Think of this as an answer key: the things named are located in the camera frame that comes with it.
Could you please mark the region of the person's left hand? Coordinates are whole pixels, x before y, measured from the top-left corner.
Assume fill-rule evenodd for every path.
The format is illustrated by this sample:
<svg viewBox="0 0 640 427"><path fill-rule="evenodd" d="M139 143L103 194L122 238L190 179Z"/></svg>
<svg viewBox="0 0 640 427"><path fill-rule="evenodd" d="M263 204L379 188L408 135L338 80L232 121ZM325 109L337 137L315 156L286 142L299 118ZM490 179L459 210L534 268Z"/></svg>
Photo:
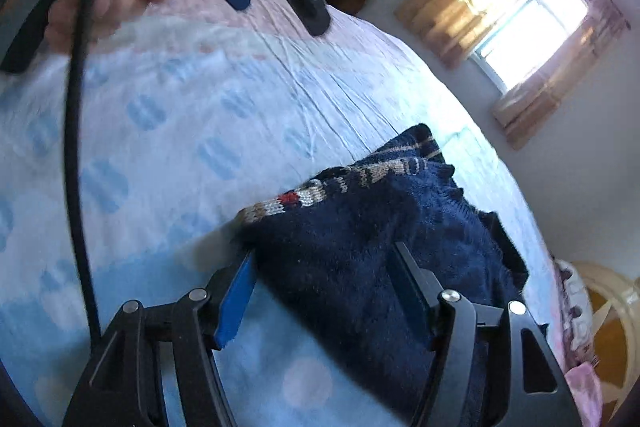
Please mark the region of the person's left hand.
<svg viewBox="0 0 640 427"><path fill-rule="evenodd" d="M111 37L123 23L140 17L151 4L165 0L94 0L91 12L89 46ZM56 0L50 7L44 38L57 54L72 54L75 23L80 0Z"/></svg>

